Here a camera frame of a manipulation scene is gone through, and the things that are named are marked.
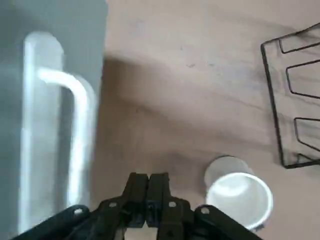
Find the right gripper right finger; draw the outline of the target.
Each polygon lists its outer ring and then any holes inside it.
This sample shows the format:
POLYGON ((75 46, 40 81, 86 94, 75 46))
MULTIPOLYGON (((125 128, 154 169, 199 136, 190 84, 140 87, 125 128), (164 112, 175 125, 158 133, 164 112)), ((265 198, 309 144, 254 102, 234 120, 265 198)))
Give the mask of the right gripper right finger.
POLYGON ((167 173, 152 174, 147 189, 147 225, 157 240, 259 240, 231 217, 211 205, 195 210, 171 195, 167 173))

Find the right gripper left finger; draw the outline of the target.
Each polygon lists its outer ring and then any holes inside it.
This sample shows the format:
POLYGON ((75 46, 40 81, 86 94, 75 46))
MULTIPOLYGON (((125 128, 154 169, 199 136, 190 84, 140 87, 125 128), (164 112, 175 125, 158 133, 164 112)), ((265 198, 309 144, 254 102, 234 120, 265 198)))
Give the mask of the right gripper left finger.
POLYGON ((72 205, 15 236, 16 240, 123 240, 128 228, 145 221, 147 174, 131 173, 122 195, 103 200, 90 211, 72 205))

